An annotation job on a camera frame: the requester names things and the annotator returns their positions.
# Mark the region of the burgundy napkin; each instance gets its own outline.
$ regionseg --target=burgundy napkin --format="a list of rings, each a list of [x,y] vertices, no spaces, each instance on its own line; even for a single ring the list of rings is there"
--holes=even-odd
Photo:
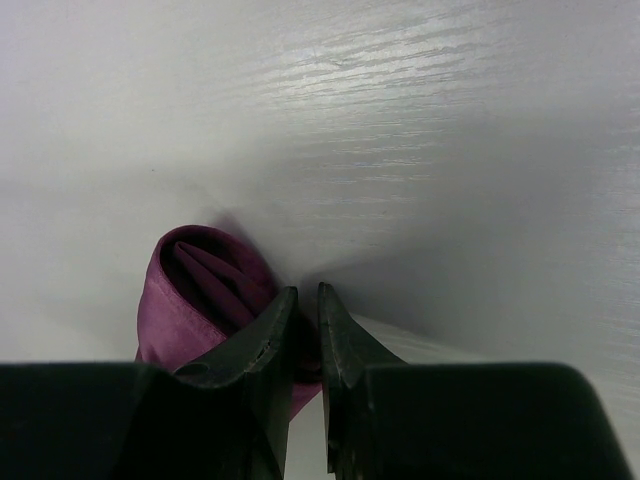
[[[138,308],[136,360],[174,371],[249,325],[277,287],[254,251],[215,228],[176,228],[156,246]],[[318,332],[304,320],[293,418],[322,388]]]

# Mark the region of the wood grain texture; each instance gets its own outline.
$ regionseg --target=wood grain texture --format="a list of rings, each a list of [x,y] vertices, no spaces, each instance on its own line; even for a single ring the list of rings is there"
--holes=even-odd
[[[585,370],[640,467],[639,14],[3,1],[0,357],[129,358],[155,240],[222,223],[305,298]]]

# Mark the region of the black plastic part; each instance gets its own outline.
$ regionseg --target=black plastic part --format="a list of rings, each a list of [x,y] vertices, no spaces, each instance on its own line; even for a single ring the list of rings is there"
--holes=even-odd
[[[338,480],[630,479],[594,390],[555,364],[400,362],[319,288]]]
[[[3,478],[282,480],[297,291],[179,369],[0,367]]]

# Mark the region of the maroon cloth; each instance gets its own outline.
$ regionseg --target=maroon cloth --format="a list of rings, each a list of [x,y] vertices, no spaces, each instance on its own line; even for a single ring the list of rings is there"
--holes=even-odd
[[[184,226],[160,239],[138,308],[136,360],[174,371],[249,325],[275,298],[268,267],[215,228]],[[293,418],[322,388],[317,330],[301,322]]]

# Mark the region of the purple fabric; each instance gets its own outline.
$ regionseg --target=purple fabric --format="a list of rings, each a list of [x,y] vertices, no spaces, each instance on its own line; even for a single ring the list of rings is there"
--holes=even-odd
[[[232,236],[176,228],[160,239],[147,270],[136,360],[174,371],[249,325],[276,294],[267,265]],[[318,332],[301,324],[291,418],[322,388]]]

